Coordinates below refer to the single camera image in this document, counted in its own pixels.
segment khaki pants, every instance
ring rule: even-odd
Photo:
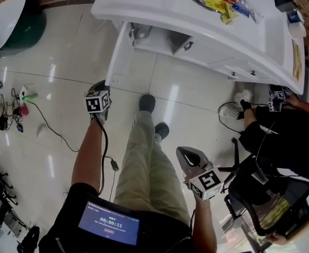
[[[160,142],[151,114],[139,112],[130,133],[114,203],[131,210],[162,213],[189,225],[179,179]]]

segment black shirt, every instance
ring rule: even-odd
[[[142,247],[115,242],[102,237],[97,237],[95,243],[85,242],[86,237],[81,237],[78,233],[78,225],[81,221],[88,194],[98,196],[97,191],[85,183],[74,184],[69,191],[68,197],[57,216],[53,227],[39,243],[40,253],[69,253],[69,252],[192,252],[192,242],[189,237],[189,226],[183,222],[154,212],[140,212],[145,218],[146,224],[154,229],[155,238],[147,238],[142,241]]]

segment screen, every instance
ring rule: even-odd
[[[79,228],[110,240],[135,246],[139,219],[116,213],[88,201]]]

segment hand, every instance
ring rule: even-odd
[[[271,242],[272,244],[279,245],[279,246],[284,246],[289,243],[286,237],[284,237],[283,235],[277,234],[276,232],[266,235],[266,239],[268,242]]]
[[[300,103],[300,99],[295,94],[291,94],[288,99],[286,99],[286,102],[292,105],[294,108],[298,107]]]

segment blue object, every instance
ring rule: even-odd
[[[290,23],[299,23],[302,22],[304,23],[304,19],[300,13],[300,11],[292,11],[288,13],[288,19]]]
[[[245,9],[244,7],[240,7],[237,4],[235,4],[235,5],[232,6],[232,8],[235,11],[237,11],[237,12],[241,13],[242,15],[244,15],[245,17],[249,18],[250,12],[247,9]]]
[[[88,201],[79,227],[98,236],[135,246],[139,219],[113,212]]]

